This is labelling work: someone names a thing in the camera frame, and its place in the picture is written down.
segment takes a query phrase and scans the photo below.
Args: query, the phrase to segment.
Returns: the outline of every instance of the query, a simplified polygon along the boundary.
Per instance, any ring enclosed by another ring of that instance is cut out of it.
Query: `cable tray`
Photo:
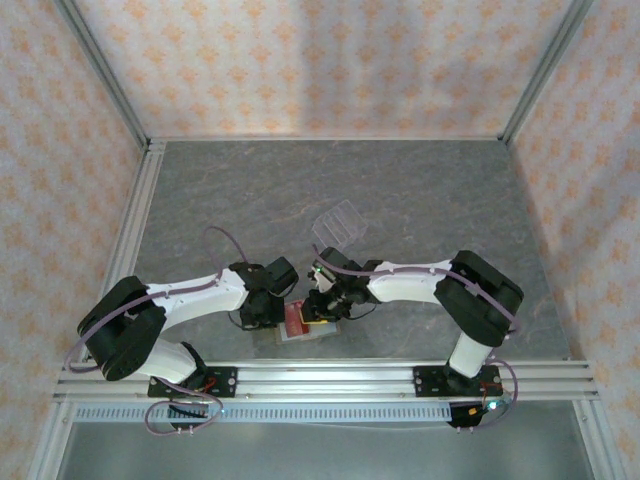
[[[141,423],[144,421],[149,405],[140,403],[80,403],[76,409],[74,422]],[[183,409],[191,413],[204,412],[202,407]],[[197,423],[206,419],[194,419],[166,407],[160,407],[151,412],[150,420],[154,422]],[[251,403],[225,406],[218,421],[222,423],[446,422],[451,421],[451,408],[446,402],[402,402],[379,405],[370,403]]]

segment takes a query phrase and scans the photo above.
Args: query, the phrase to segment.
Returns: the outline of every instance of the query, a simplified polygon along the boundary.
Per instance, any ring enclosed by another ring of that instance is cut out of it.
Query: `red object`
[[[287,303],[284,306],[284,328],[287,331],[287,337],[299,337],[309,333],[309,325],[302,323],[302,309],[303,301]]]
[[[205,385],[205,387],[204,387],[204,391],[205,391],[205,393],[206,393],[206,392],[208,392],[210,388],[213,388],[213,386],[214,386],[214,385],[217,383],[217,381],[218,381],[215,377],[209,377],[207,380],[208,380],[208,382],[209,382],[209,383],[207,383],[207,384]]]

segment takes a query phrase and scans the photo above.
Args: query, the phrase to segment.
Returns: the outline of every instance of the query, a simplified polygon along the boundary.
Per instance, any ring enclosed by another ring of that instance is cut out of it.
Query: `metal frame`
[[[497,141],[498,139],[495,135],[474,135],[474,136],[437,136],[437,137],[279,137],[274,135],[238,135],[238,136],[227,136],[227,137],[158,137],[154,138],[154,141],[162,141],[162,142],[251,142],[251,141],[340,141],[340,142],[348,142],[348,141],[384,141],[384,140],[403,140],[403,141],[416,141],[416,140],[455,140],[455,141]]]
[[[515,137],[592,1],[574,0],[572,2],[559,31],[545,52],[499,140],[509,144]],[[91,35],[75,1],[54,0],[54,2],[77,36],[136,142],[141,148],[148,147],[137,172],[128,206],[123,213],[120,234],[114,246],[109,271],[105,276],[102,295],[119,278],[133,271],[162,165],[165,141],[304,140],[305,138],[185,139],[175,137],[150,141],[104,54]],[[478,137],[467,139],[487,140],[487,138]],[[86,355],[81,356],[80,360],[87,362]],[[253,360],[225,363],[239,367],[238,395],[235,399],[225,400],[225,403],[250,407],[261,404],[282,406],[292,403],[326,405],[328,402],[344,405],[363,403],[387,406],[410,405],[416,402],[413,395],[412,367],[425,364],[441,365],[443,362],[375,359]],[[512,364],[519,379],[521,401],[567,400],[573,402],[595,478],[624,479],[617,448],[607,426],[605,410],[588,363],[584,361],[514,361]],[[505,379],[505,387],[512,386],[508,373],[502,368],[501,375]],[[107,383],[100,373],[71,377],[68,372],[62,372],[55,388],[52,410],[44,425],[42,437],[29,470],[29,479],[48,480],[57,477],[74,424],[76,410],[78,405],[87,402],[91,404],[125,402],[136,405],[148,403],[146,379],[134,375],[125,381]]]
[[[165,151],[152,141],[141,162],[129,204],[122,216],[103,293],[122,276],[132,273]],[[237,396],[225,404],[409,405],[416,402],[412,384],[415,365],[443,362],[416,360],[250,360],[216,362],[239,368]],[[514,361],[521,401],[572,401],[596,478],[624,478],[615,443],[608,432],[604,409],[586,361]],[[501,368],[505,387],[512,387]],[[29,478],[56,478],[78,405],[89,403],[148,403],[147,379],[133,375],[106,382],[99,372],[72,376],[62,372],[54,392],[54,408],[44,429]],[[452,399],[435,399],[448,401]]]
[[[138,147],[142,150],[148,143],[149,139],[144,131],[142,123],[138,119],[135,110],[131,106],[124,90],[120,86],[109,62],[105,58],[98,42],[91,34],[91,30],[87,25],[80,9],[75,0],[54,0],[60,14],[69,24],[69,28],[78,39],[80,47],[87,56],[87,60],[93,67],[96,75],[109,93],[113,104],[120,112],[122,120],[127,125]]]
[[[529,84],[525,88],[522,97],[520,97],[516,109],[511,114],[511,118],[509,122],[507,122],[503,134],[498,138],[503,141],[505,145],[510,145],[518,134],[520,127],[522,127],[527,116],[533,109],[547,80],[549,80],[556,65],[560,62],[562,54],[569,46],[571,39],[578,28],[580,28],[580,25],[582,25],[582,20],[587,15],[587,11],[592,3],[593,0],[573,0],[573,2],[571,2],[567,13],[562,19],[560,28],[544,52],[544,55],[542,55],[540,63],[533,73],[531,80],[529,80]]]

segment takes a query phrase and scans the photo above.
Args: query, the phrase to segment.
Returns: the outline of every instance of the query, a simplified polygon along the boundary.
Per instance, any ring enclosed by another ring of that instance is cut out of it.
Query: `aluminum rail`
[[[234,402],[415,402],[412,368],[443,365],[420,360],[261,360],[215,362],[238,367]],[[585,361],[513,361],[519,401],[594,400],[598,393]],[[500,368],[504,387],[513,381]],[[100,372],[75,375],[62,372],[54,391],[58,402],[148,402],[148,378],[132,375],[107,382]],[[432,401],[467,401],[476,398],[438,397]]]

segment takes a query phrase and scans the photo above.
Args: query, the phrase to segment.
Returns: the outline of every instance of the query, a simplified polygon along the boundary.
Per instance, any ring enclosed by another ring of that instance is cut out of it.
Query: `orange floral pattern wall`
[[[0,84],[0,476],[22,479],[140,153],[50,0],[0,7]]]
[[[640,472],[640,16],[595,2],[516,138],[554,296]]]
[[[570,2],[78,3],[152,137],[442,138],[502,132]]]

